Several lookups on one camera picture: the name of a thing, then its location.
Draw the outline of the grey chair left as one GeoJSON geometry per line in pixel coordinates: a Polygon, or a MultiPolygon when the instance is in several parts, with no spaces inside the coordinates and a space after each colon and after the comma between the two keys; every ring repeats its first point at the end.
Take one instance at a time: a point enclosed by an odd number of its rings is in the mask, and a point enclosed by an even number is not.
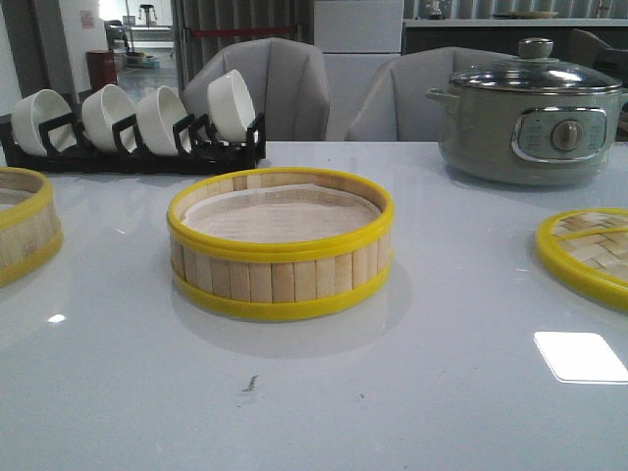
{"type": "Polygon", "coordinates": [[[322,141],[330,114],[324,56],[317,47],[271,37],[232,44],[215,55],[183,89],[187,112],[209,112],[208,84],[237,70],[271,141],[322,141]]]}

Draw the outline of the woven bamboo steamer lid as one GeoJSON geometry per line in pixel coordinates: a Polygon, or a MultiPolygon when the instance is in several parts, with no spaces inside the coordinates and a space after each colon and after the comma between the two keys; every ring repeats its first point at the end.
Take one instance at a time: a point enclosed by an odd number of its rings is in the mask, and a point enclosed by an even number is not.
{"type": "Polygon", "coordinates": [[[555,214],[535,238],[546,269],[574,291],[627,310],[627,210],[590,208],[555,214]]]}

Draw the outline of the grey chair right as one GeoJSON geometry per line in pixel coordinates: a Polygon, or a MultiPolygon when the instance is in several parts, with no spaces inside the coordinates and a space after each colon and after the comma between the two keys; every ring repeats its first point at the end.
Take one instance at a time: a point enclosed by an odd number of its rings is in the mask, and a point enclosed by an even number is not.
{"type": "Polygon", "coordinates": [[[508,57],[494,51],[444,47],[390,60],[375,73],[344,139],[437,141],[444,107],[429,99],[427,91],[447,88],[456,72],[508,57]]]}

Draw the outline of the grey chair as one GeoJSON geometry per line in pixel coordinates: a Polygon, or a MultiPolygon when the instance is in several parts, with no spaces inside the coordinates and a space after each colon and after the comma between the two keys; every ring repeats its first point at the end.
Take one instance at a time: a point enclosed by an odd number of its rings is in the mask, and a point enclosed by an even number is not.
{"type": "Polygon", "coordinates": [[[427,91],[447,88],[456,72],[508,57],[494,51],[444,47],[390,60],[375,73],[344,139],[437,141],[444,107],[429,99],[427,91]]]}
{"type": "Polygon", "coordinates": [[[209,112],[208,84],[237,70],[271,141],[322,141],[330,114],[324,56],[317,47],[271,37],[232,44],[215,55],[183,89],[187,112],[209,112]]]}

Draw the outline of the white bowl far left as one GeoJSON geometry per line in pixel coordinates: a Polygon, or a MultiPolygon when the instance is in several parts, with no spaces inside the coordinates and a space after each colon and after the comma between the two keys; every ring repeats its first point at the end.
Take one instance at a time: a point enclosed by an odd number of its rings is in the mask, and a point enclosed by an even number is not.
{"type": "Polygon", "coordinates": [[[46,156],[39,125],[70,112],[67,101],[52,89],[41,89],[23,98],[16,104],[11,117],[16,142],[29,155],[46,156]]]}

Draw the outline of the white bowl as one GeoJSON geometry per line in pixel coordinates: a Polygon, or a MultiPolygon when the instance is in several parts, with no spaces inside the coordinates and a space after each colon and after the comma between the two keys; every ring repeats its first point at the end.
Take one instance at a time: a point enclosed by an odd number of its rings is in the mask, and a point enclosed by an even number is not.
{"type": "Polygon", "coordinates": [[[177,156],[173,126],[188,112],[178,95],[168,86],[160,86],[143,97],[136,107],[139,132],[150,152],[157,156],[177,156]]]}
{"type": "Polygon", "coordinates": [[[52,89],[41,89],[23,98],[16,104],[11,117],[16,142],[29,155],[46,156],[39,125],[70,112],[67,101],[52,89]]]}
{"type": "Polygon", "coordinates": [[[85,134],[100,151],[117,153],[112,126],[135,114],[129,96],[117,85],[107,84],[82,103],[81,117],[85,134]]]}
{"type": "Polygon", "coordinates": [[[249,89],[238,70],[231,70],[207,86],[209,114],[218,136],[226,142],[246,141],[256,117],[249,89]]]}

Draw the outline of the white steamer liner paper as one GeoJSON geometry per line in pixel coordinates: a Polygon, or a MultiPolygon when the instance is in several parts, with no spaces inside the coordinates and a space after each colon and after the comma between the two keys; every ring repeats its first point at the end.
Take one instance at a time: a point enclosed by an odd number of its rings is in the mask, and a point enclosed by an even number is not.
{"type": "Polygon", "coordinates": [[[301,183],[212,196],[183,213],[183,224],[213,237],[287,243],[341,236],[375,221],[381,210],[362,196],[301,183]]]}

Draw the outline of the red bin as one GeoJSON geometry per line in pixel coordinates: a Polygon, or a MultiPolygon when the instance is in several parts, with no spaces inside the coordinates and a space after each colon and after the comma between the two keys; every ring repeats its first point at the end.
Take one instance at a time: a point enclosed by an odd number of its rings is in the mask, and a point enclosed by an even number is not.
{"type": "Polygon", "coordinates": [[[90,50],[85,53],[90,86],[93,92],[107,84],[117,84],[115,55],[111,50],[90,50]]]}

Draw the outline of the grey electric cooking pot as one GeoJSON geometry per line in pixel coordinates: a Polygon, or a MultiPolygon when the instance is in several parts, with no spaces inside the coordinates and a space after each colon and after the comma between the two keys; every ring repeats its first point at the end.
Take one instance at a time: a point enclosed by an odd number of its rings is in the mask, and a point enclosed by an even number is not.
{"type": "Polygon", "coordinates": [[[453,168],[486,180],[566,185],[606,166],[627,93],[431,88],[445,108],[439,147],[453,168]]]}

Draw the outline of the glass pot lid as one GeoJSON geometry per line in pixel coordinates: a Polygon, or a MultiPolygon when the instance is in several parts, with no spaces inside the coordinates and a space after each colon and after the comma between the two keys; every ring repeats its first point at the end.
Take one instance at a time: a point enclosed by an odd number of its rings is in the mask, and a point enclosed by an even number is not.
{"type": "Polygon", "coordinates": [[[450,83],[497,91],[541,94],[593,94],[620,91],[622,82],[586,66],[550,54],[553,41],[541,37],[519,41],[518,55],[471,66],[454,73],[450,83]]]}

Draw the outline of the black dish rack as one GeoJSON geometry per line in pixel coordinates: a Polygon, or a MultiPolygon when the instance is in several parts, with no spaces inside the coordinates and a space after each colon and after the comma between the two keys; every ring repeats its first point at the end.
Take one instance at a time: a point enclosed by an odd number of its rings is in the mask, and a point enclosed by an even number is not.
{"type": "Polygon", "coordinates": [[[115,123],[112,131],[115,151],[100,151],[85,136],[83,123],[70,112],[39,126],[44,154],[33,156],[25,153],[14,139],[11,117],[1,117],[1,142],[7,164],[39,172],[213,176],[254,169],[266,154],[262,113],[247,128],[243,143],[220,141],[207,115],[196,118],[189,114],[172,126],[176,145],[173,156],[157,156],[147,148],[134,115],[115,123]]]}

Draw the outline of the white bowl right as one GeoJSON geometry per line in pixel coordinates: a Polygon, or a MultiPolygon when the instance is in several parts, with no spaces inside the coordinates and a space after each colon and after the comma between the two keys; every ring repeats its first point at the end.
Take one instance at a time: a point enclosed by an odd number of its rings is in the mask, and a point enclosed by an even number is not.
{"type": "Polygon", "coordinates": [[[207,86],[209,114],[218,136],[226,142],[246,141],[256,117],[249,89],[238,70],[231,70],[207,86]]]}

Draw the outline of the white cabinet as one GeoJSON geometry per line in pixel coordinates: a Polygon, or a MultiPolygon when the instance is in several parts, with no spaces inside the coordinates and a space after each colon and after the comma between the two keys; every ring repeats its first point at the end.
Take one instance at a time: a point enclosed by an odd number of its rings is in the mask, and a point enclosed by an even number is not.
{"type": "Polygon", "coordinates": [[[402,1],[316,1],[314,45],[324,55],[330,90],[326,139],[340,141],[373,75],[401,52],[402,1]]]}

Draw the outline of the bamboo steamer tray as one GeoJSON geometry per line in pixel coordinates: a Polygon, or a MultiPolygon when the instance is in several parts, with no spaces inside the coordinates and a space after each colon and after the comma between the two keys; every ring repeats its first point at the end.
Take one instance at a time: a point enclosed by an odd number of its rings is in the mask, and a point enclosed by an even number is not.
{"type": "Polygon", "coordinates": [[[341,311],[380,289],[393,261],[390,194],[347,172],[281,167],[212,177],[177,194],[167,221],[178,287],[194,302],[239,318],[289,321],[341,311]],[[185,210],[209,197],[301,183],[362,196],[381,215],[344,235],[287,243],[227,240],[183,224],[185,210]]]}
{"type": "Polygon", "coordinates": [[[38,269],[61,248],[64,234],[54,187],[33,170],[1,169],[1,285],[38,269]]]}

